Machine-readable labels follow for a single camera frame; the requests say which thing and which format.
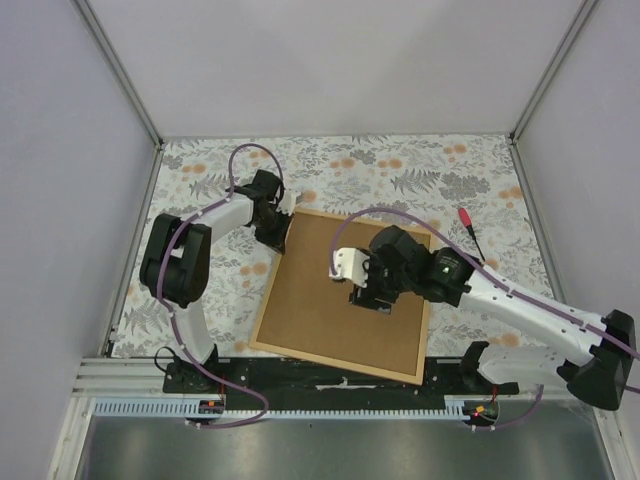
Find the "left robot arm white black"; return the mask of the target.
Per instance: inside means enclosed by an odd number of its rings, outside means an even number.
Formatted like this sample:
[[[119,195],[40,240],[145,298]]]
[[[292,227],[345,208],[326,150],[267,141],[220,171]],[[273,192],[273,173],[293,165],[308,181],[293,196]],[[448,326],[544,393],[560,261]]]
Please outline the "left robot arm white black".
[[[140,282],[168,310],[177,353],[191,362],[185,379],[198,392],[210,392],[220,381],[220,368],[209,361],[217,347],[201,301],[209,282],[213,244],[248,227],[259,243],[284,254],[294,207],[295,197],[281,177],[259,170],[250,183],[228,188],[225,196],[185,219],[163,213],[154,220]]]

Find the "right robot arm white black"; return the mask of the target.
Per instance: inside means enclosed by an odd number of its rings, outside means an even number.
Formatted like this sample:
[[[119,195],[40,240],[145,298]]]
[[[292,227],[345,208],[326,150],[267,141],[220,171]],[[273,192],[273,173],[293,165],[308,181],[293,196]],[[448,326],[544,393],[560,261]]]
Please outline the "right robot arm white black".
[[[602,316],[535,294],[454,248],[431,251],[395,225],[381,230],[368,248],[340,248],[332,260],[333,279],[353,284],[354,305],[388,313],[400,295],[413,293],[432,304],[490,315],[539,341],[523,350],[473,344],[472,360],[457,371],[469,393],[491,384],[551,384],[615,411],[629,389],[635,322],[622,311]]]

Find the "red black screwdriver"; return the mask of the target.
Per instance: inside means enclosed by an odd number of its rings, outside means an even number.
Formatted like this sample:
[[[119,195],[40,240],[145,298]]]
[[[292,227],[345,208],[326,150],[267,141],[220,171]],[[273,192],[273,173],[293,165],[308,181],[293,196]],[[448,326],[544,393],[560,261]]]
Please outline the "red black screwdriver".
[[[486,257],[484,256],[484,253],[482,252],[482,249],[480,247],[480,244],[478,242],[477,236],[476,236],[476,232],[474,230],[474,226],[473,226],[473,222],[472,219],[469,215],[469,213],[467,212],[467,210],[465,208],[460,207],[458,210],[458,216],[460,219],[460,222],[462,223],[463,227],[466,229],[466,231],[468,232],[470,238],[473,240],[477,251],[480,255],[480,259],[482,260],[482,262],[486,261]]]

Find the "wooden picture frame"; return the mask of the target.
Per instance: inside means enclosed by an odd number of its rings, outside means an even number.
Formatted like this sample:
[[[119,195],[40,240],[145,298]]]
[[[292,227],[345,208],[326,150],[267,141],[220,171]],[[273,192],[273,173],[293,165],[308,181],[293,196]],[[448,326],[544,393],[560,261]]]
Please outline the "wooden picture frame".
[[[354,306],[352,284],[329,277],[332,238],[368,246],[384,223],[298,208],[285,252],[273,262],[251,348],[325,366],[419,385],[425,373],[430,306],[401,295],[390,313]]]

